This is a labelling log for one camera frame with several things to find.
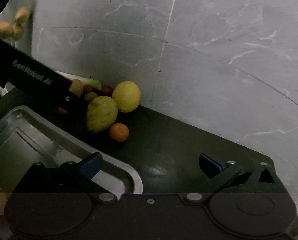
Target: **lemon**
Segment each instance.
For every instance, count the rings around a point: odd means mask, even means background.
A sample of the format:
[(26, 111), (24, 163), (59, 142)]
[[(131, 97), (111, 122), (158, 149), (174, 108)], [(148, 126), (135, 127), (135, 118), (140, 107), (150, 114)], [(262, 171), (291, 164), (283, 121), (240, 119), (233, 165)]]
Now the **lemon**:
[(140, 103), (139, 87), (132, 81), (125, 81), (116, 86), (112, 98), (116, 101), (119, 111), (129, 113), (135, 110)]
[(87, 128), (92, 132), (100, 132), (113, 125), (117, 116), (117, 103), (112, 98), (97, 97), (88, 105)]

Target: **black table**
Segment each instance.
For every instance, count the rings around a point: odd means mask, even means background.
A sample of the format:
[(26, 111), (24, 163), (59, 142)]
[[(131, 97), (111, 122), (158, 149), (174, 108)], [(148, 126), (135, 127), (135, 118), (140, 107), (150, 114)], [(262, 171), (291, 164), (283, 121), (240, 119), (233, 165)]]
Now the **black table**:
[(107, 131), (87, 131), (86, 106), (73, 118), (58, 114), (47, 100), (33, 98), (13, 89), (0, 100), (0, 118), (16, 106), (26, 105), (64, 131), (134, 167), (144, 185), (144, 192), (199, 192), (208, 180), (199, 168), (201, 152), (224, 161), (236, 161), (247, 168), (273, 161), (258, 152), (220, 136), (139, 106), (135, 111), (119, 113), (116, 122), (127, 125), (130, 136), (124, 143), (112, 141)]

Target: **metal tray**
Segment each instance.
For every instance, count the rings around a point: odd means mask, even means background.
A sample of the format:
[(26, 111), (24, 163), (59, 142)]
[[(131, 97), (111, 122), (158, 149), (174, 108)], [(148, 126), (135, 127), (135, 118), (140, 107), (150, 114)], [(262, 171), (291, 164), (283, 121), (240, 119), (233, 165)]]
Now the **metal tray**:
[[(58, 167), (100, 152), (69, 135), (27, 106), (12, 109), (0, 120), (0, 187), (12, 192), (35, 162)], [(104, 165), (92, 181), (115, 194), (142, 194), (142, 181), (130, 165), (100, 152)]]

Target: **tile grout line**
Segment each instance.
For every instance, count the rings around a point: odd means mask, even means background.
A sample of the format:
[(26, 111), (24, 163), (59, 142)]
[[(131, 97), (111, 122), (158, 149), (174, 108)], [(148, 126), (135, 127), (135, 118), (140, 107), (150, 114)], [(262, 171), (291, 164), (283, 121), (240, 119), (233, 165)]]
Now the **tile grout line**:
[[(175, 5), (175, 0), (172, 1), (172, 6), (171, 6), (171, 10), (170, 10), (169, 20), (168, 20), (167, 30), (166, 30), (166, 35), (165, 35), (165, 41), (167, 40), (167, 35), (168, 35), (168, 30), (169, 30), (169, 25), (170, 25), (170, 22), (171, 22), (171, 16), (172, 16), (172, 11), (173, 11), (174, 5)], [(165, 44), (166, 44), (166, 42), (164, 42), (163, 45), (162, 45), (157, 72), (159, 72), (160, 68), (161, 68), (161, 59), (162, 59), (162, 55), (163, 55), (163, 52), (164, 52), (164, 49), (165, 49)]]

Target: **red fruit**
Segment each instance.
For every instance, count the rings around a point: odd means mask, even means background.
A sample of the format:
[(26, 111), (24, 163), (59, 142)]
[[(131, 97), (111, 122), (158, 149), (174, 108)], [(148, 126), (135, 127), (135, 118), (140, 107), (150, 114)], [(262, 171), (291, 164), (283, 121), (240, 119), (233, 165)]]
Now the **red fruit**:
[(113, 93), (113, 88), (109, 86), (102, 87), (102, 93), (104, 96), (111, 97)]
[(69, 112), (61, 107), (58, 107), (59, 114), (69, 114)]
[(85, 92), (86, 94), (93, 92), (93, 86), (91, 86), (91, 85), (84, 85), (83, 86), (83, 92)]

